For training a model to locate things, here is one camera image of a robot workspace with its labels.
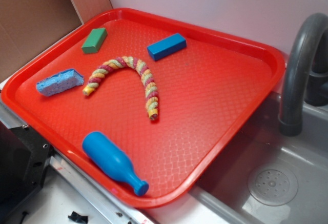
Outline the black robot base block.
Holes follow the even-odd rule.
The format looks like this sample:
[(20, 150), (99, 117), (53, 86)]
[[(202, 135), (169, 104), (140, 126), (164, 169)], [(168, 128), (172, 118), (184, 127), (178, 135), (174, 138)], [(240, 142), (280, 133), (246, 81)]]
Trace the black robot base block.
[(43, 187), (51, 152), (32, 127), (1, 124), (1, 219)]

